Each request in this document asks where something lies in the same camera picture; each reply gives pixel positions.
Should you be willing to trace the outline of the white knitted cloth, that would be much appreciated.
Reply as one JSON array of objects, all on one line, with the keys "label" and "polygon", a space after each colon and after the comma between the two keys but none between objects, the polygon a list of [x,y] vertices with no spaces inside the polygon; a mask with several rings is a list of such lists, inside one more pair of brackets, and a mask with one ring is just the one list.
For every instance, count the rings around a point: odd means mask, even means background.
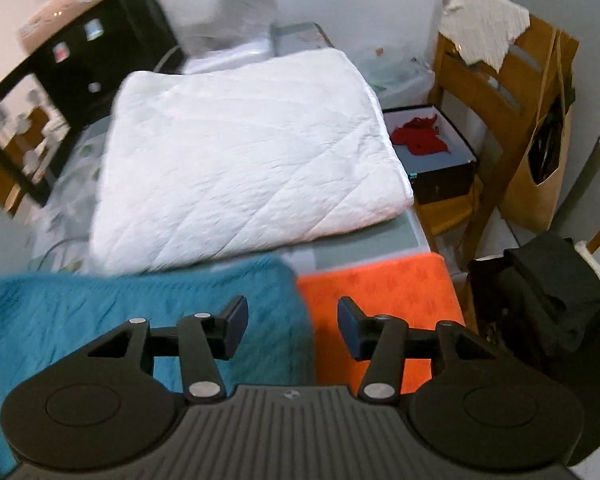
[{"label": "white knitted cloth", "polygon": [[443,0],[438,32],[467,65],[483,62],[498,73],[529,27],[529,11],[510,0]]}]

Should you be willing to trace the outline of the brown paper bag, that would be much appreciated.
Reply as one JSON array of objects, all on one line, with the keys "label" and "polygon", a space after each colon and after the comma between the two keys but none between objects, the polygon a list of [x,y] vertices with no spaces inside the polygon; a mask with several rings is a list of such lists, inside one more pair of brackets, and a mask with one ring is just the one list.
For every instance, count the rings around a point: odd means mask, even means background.
[{"label": "brown paper bag", "polygon": [[557,90],[546,91],[550,69],[544,67],[542,100],[535,112],[531,142],[501,203],[506,220],[535,234],[548,230],[554,218],[570,142],[571,107],[576,100],[572,73],[564,67],[562,32],[554,29],[552,38],[547,61],[556,63]]}]

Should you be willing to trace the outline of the black box with red cloth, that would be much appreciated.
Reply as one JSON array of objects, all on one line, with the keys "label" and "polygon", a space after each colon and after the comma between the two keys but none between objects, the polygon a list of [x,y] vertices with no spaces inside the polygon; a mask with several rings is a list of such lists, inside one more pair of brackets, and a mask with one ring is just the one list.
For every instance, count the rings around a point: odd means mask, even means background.
[{"label": "black box with red cloth", "polygon": [[421,205],[467,195],[477,156],[464,136],[434,105],[383,110],[396,156]]}]

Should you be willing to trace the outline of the black picture frame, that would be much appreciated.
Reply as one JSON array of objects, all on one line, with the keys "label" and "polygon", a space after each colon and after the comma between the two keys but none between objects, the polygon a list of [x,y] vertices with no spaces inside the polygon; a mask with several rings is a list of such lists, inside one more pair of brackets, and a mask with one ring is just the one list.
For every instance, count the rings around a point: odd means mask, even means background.
[{"label": "black picture frame", "polygon": [[[34,100],[0,144],[0,206],[47,202],[83,128],[106,117],[137,70],[175,74],[185,61],[157,0],[47,0],[19,29],[24,60],[0,81],[0,106],[32,77]],[[3,112],[0,107],[0,119]]]}]

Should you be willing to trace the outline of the wooden chair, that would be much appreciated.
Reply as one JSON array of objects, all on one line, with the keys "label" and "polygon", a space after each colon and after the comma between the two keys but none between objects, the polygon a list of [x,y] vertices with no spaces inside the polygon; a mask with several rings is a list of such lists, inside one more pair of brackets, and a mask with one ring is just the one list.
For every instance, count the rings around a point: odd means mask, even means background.
[{"label": "wooden chair", "polygon": [[444,96],[454,96],[480,118],[502,150],[490,176],[483,181],[479,195],[469,200],[471,213],[463,219],[467,228],[455,249],[460,268],[466,268],[477,255],[486,226],[495,211],[501,212],[509,182],[531,142],[535,112],[542,100],[544,67],[550,69],[546,91],[557,90],[556,63],[547,61],[554,29],[562,32],[564,67],[573,76],[572,63],[579,41],[532,13],[530,27],[509,47],[498,73],[483,62],[467,65],[454,44],[438,32],[432,63],[436,79],[428,96],[429,103],[440,106]]}]

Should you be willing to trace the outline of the orange patterned mat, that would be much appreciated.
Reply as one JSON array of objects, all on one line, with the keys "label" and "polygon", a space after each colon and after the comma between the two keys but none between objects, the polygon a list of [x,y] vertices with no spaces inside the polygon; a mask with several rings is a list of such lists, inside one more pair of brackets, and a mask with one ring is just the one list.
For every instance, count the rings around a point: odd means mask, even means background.
[{"label": "orange patterned mat", "polygon": [[366,365],[350,357],[337,323],[337,302],[348,296],[368,315],[390,314],[411,328],[432,330],[464,318],[442,256],[435,252],[298,278],[314,331],[315,375],[321,385],[355,391]]}]

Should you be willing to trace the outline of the pile of dark clothes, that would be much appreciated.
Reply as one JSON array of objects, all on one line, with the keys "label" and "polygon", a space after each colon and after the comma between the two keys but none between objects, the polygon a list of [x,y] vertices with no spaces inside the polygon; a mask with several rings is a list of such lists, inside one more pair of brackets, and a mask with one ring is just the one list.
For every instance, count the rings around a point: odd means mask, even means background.
[{"label": "pile of dark clothes", "polygon": [[600,278],[572,240],[545,232],[472,260],[468,283],[480,336],[580,400],[581,463],[600,447]]}]

